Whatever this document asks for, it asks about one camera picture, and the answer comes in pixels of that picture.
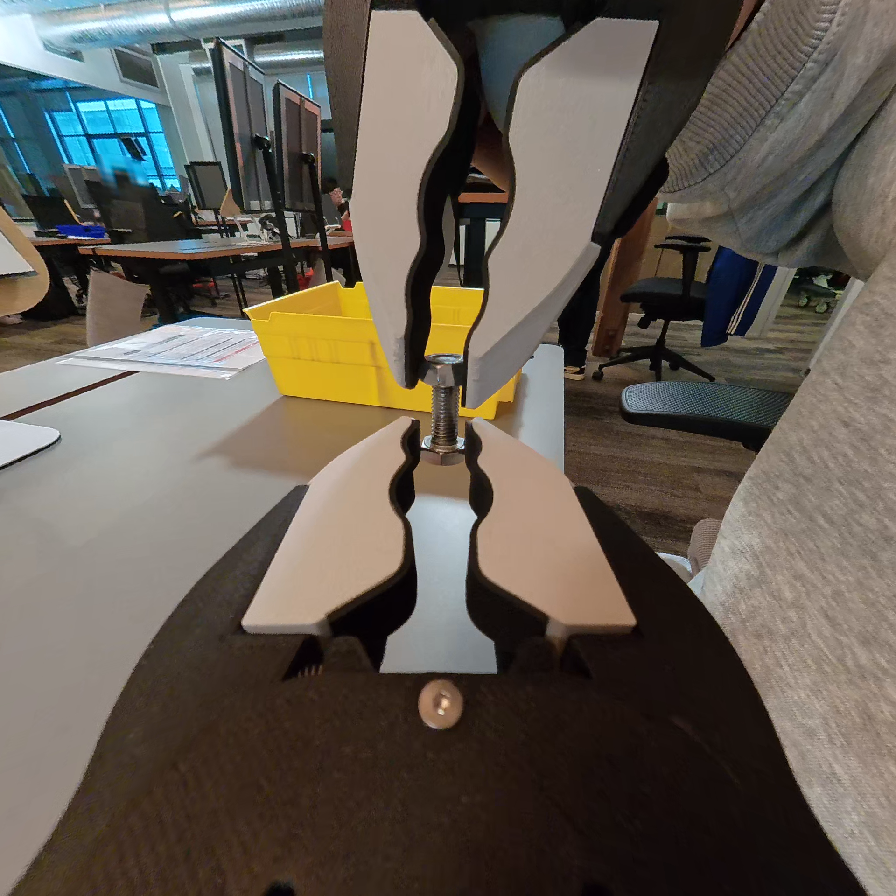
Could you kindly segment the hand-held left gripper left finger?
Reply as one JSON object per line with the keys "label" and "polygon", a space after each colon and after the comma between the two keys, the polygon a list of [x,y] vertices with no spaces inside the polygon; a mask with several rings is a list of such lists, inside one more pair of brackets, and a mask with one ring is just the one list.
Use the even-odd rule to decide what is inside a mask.
{"label": "hand-held left gripper left finger", "polygon": [[308,483],[242,617],[249,635],[354,637],[375,670],[412,614],[418,573],[407,513],[420,422],[400,417]]}

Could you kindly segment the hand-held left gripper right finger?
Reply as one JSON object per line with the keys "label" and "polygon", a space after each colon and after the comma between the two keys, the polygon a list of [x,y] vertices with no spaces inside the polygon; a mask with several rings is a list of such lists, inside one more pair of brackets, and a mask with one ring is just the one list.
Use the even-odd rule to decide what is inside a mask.
{"label": "hand-held left gripper right finger", "polygon": [[578,635],[629,635],[635,618],[569,480],[528,445],[466,426],[466,610],[499,672],[537,640],[560,654]]}

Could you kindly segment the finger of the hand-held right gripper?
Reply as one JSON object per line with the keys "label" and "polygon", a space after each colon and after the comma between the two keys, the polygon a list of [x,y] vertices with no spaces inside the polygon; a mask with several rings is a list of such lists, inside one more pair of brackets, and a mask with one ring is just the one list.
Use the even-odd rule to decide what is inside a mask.
{"label": "finger of the hand-held right gripper", "polygon": [[388,370],[414,388],[430,336],[430,290],[465,89],[460,56],[415,8],[373,8],[354,158],[356,257]]}
{"label": "finger of the hand-held right gripper", "polygon": [[658,31],[654,19],[490,17],[472,31],[486,95],[515,80],[501,136],[510,207],[488,250],[484,305],[466,347],[467,408],[527,363],[594,266],[592,241]]}

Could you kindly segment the steel hex bolt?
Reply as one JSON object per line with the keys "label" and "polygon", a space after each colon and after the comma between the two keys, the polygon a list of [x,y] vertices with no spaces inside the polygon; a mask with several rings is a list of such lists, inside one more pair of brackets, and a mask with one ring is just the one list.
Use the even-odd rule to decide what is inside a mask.
{"label": "steel hex bolt", "polygon": [[421,441],[421,449],[430,454],[448,457],[464,450],[458,431],[463,374],[460,354],[437,353],[423,357],[420,380],[431,387],[431,432]]}

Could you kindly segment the yellow plastic bin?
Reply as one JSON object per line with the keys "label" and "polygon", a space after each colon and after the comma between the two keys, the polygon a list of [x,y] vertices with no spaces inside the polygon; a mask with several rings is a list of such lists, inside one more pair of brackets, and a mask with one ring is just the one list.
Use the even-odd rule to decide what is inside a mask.
{"label": "yellow plastic bin", "polygon": [[[433,286],[427,353],[457,353],[482,305],[481,288]],[[398,386],[377,340],[363,285],[335,282],[272,299],[246,309],[282,396],[370,408],[431,411],[431,387]],[[492,419],[513,402],[516,372],[486,402],[460,408],[462,417]]]}

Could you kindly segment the person's right forearm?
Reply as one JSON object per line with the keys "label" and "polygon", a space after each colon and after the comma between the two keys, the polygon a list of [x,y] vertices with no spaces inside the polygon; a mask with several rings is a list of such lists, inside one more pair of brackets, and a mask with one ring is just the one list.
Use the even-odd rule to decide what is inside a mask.
{"label": "person's right forearm", "polygon": [[757,261],[892,276],[895,3],[743,5],[667,152],[670,224]]}

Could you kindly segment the grey desk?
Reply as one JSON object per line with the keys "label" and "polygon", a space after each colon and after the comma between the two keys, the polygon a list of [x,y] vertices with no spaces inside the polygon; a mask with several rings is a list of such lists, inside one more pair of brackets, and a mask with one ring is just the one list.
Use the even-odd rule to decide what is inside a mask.
{"label": "grey desk", "polygon": [[497,662],[466,459],[419,459],[417,604],[375,670],[354,637],[241,621],[310,480],[414,416],[291,406],[270,367],[78,400],[2,500],[3,894],[579,891],[586,684],[537,640],[463,668]]}

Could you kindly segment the person's right hand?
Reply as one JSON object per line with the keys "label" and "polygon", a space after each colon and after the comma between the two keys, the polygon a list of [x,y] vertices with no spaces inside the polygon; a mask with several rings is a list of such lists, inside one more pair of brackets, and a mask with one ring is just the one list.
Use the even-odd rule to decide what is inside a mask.
{"label": "person's right hand", "polygon": [[512,186],[512,160],[503,136],[487,110],[482,111],[475,131],[471,165],[503,193]]}

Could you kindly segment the medium black monitor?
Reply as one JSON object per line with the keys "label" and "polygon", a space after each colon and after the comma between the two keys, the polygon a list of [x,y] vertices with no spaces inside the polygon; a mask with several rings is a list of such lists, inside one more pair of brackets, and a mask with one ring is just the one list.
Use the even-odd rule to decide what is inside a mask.
{"label": "medium black monitor", "polygon": [[282,180],[283,207],[297,212],[314,210],[313,187],[320,174],[310,173],[303,158],[312,155],[319,166],[321,107],[292,86],[276,81],[272,89],[276,164]]}

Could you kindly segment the black office chair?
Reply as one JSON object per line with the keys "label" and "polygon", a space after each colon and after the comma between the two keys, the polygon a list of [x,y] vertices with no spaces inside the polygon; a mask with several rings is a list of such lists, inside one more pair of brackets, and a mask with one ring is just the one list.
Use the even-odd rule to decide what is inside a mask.
{"label": "black office chair", "polygon": [[646,330],[656,321],[661,321],[661,332],[651,345],[633,349],[620,348],[614,356],[597,366],[591,379],[595,382],[601,381],[606,367],[647,361],[648,369],[658,382],[662,380],[664,365],[666,365],[672,372],[683,368],[712,383],[713,376],[666,346],[666,332],[671,322],[704,320],[707,285],[696,280],[696,271],[699,255],[710,252],[709,240],[691,235],[673,235],[665,241],[655,244],[655,249],[674,251],[680,255],[680,276],[655,276],[639,281],[623,292],[619,301],[626,305],[636,304],[640,307],[642,317],[636,323],[639,329]]}

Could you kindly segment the large black monitor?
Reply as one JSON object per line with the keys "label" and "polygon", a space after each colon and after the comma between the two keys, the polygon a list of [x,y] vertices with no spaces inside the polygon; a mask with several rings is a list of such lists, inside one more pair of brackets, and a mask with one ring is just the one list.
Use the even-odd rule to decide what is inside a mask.
{"label": "large black monitor", "polygon": [[273,209],[262,153],[256,137],[267,137],[262,69],[224,41],[214,40],[209,58],[216,90],[231,196],[244,213]]}

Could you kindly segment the blue jacket with white stripes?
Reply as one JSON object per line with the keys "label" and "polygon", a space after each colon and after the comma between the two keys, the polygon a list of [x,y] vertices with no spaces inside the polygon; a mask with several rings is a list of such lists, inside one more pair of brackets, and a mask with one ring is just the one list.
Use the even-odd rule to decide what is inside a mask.
{"label": "blue jacket with white stripes", "polygon": [[744,338],[777,272],[774,265],[720,246],[705,282],[700,347],[710,349],[730,337]]}

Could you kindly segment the small black monitor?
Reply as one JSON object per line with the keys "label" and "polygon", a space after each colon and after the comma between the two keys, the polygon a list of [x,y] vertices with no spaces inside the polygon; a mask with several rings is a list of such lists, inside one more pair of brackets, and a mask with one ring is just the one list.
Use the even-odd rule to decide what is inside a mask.
{"label": "small black monitor", "polygon": [[228,184],[220,162],[186,162],[184,171],[194,205],[199,210],[220,211]]}

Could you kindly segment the wooden top table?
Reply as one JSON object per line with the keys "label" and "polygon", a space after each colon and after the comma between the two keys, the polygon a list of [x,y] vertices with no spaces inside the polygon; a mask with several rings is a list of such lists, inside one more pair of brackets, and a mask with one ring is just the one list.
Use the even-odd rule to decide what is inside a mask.
{"label": "wooden top table", "polygon": [[115,244],[85,243],[79,246],[78,252],[88,258],[112,260],[134,271],[138,282],[148,286],[158,312],[158,322],[163,325],[181,320],[162,275],[162,270],[166,266],[223,259],[228,262],[227,275],[276,267],[287,268],[287,260],[279,242],[236,238],[214,241],[185,239]]}

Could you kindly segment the black mesh chair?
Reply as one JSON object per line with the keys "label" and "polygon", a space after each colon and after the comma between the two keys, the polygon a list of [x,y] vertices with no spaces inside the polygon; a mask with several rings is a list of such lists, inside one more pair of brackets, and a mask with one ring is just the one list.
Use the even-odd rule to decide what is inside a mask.
{"label": "black mesh chair", "polygon": [[619,396],[631,425],[729,441],[757,453],[788,409],[792,395],[719,383],[633,384]]}

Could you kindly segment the chair base with castors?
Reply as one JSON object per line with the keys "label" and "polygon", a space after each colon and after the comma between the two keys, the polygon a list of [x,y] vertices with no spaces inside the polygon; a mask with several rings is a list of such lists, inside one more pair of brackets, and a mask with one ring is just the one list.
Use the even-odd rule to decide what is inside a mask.
{"label": "chair base with castors", "polygon": [[850,277],[841,272],[821,267],[798,269],[791,288],[798,297],[798,306],[810,306],[818,315],[831,312],[848,286]]}

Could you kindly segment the person's grey hoodie torso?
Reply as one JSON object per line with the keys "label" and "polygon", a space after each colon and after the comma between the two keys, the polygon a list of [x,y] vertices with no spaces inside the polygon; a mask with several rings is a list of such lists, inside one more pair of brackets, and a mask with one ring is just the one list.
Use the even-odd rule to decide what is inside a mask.
{"label": "person's grey hoodie torso", "polygon": [[746,470],[702,587],[868,894],[895,891],[894,284],[890,253]]}

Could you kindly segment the printed paper sheet in sleeve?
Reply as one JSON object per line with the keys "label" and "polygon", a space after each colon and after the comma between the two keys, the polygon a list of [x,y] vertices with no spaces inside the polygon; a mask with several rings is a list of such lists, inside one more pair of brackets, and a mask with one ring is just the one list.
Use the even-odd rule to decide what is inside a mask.
{"label": "printed paper sheet in sleeve", "polygon": [[181,323],[89,347],[57,363],[122,373],[229,380],[263,360],[252,330]]}

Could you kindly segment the large window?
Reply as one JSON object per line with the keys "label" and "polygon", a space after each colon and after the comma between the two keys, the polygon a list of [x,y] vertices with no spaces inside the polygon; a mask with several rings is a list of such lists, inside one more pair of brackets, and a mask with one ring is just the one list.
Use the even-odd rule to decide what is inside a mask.
{"label": "large window", "polygon": [[1,67],[1,139],[19,182],[49,189],[66,164],[138,164],[142,184],[179,187],[161,107],[52,75]]}

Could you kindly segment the grey board sheet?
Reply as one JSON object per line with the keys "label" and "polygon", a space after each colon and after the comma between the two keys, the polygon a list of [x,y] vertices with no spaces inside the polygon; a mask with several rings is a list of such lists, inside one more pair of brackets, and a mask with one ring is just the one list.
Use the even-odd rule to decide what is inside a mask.
{"label": "grey board sheet", "polygon": [[142,312],[147,293],[148,288],[144,284],[92,270],[86,293],[86,347],[94,348],[142,332]]}

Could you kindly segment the white monitor base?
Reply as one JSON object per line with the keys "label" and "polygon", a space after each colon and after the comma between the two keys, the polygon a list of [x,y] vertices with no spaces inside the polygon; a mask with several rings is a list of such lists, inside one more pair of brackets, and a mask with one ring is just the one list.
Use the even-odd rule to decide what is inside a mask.
{"label": "white monitor base", "polygon": [[1,420],[1,469],[47,450],[60,441],[60,432],[33,424]]}

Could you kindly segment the curved cardboard panel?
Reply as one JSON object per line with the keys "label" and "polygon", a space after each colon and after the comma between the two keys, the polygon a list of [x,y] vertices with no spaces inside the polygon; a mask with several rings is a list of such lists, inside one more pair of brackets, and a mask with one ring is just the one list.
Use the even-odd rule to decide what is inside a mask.
{"label": "curved cardboard panel", "polygon": [[20,316],[49,290],[49,271],[25,232],[1,208],[1,318]]}

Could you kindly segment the wooden post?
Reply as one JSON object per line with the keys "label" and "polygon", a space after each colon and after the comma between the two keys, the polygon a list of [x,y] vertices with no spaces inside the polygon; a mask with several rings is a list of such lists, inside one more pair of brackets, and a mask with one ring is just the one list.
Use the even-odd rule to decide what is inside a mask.
{"label": "wooden post", "polygon": [[590,345],[590,353],[595,357],[610,357],[622,345],[629,312],[620,297],[640,278],[657,206],[658,197],[654,197],[612,249],[601,275],[595,332]]}

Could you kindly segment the silver ceiling duct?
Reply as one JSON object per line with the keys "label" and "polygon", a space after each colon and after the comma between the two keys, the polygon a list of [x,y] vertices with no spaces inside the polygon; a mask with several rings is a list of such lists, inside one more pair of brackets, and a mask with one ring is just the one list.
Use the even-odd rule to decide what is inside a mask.
{"label": "silver ceiling duct", "polygon": [[323,9],[322,1],[138,1],[53,10],[32,21],[54,49],[112,49],[312,27]]}

